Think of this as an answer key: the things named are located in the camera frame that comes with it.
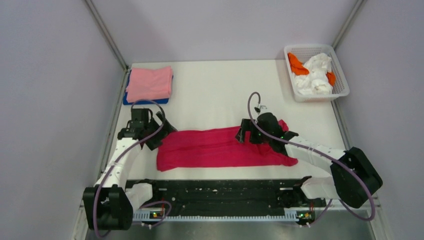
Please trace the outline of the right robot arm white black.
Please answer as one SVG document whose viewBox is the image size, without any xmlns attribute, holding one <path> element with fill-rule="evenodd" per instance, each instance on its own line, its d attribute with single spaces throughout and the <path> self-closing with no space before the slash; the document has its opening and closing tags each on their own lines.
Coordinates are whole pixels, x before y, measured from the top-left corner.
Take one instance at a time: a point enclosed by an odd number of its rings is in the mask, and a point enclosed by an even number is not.
<svg viewBox="0 0 424 240">
<path fill-rule="evenodd" d="M 302 180 L 300 188 L 293 192 L 293 200 L 299 206 L 326 198 L 341 200 L 358 209 L 383 185 L 382 178 L 360 148 L 343 150 L 314 143 L 296 132 L 284 130 L 270 112 L 254 120 L 242 119 L 235 138 L 243 143 L 247 134 L 251 144 L 265 144 L 279 157 L 304 161 L 329 174 Z"/>
</svg>

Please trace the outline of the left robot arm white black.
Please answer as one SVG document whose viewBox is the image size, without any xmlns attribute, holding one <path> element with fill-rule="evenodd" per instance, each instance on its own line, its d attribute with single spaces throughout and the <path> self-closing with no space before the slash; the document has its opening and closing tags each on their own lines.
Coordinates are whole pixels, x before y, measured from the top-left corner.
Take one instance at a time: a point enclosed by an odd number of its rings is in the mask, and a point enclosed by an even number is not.
<svg viewBox="0 0 424 240">
<path fill-rule="evenodd" d="M 129 173 L 144 146 L 151 151 L 176 129 L 168 122 L 161 108 L 157 113 L 149 108 L 132 108 L 131 118 L 117 134 L 111 159 L 100 178 L 83 192 L 88 227 L 95 232 L 128 230 L 134 212 L 145 203 L 154 207 L 160 193 L 150 183 L 136 183 L 127 188 Z"/>
</svg>

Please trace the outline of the magenta t shirt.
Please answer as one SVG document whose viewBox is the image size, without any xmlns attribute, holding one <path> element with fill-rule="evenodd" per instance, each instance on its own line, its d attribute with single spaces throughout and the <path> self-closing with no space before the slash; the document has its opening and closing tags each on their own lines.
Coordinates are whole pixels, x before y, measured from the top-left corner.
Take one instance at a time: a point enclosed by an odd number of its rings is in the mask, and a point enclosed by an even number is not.
<svg viewBox="0 0 424 240">
<path fill-rule="evenodd" d="M 268 144 L 238 142 L 238 130 L 232 126 L 172 132 L 158 148 L 156 168 L 165 172 L 176 168 L 292 167 L 298 163 Z"/>
</svg>

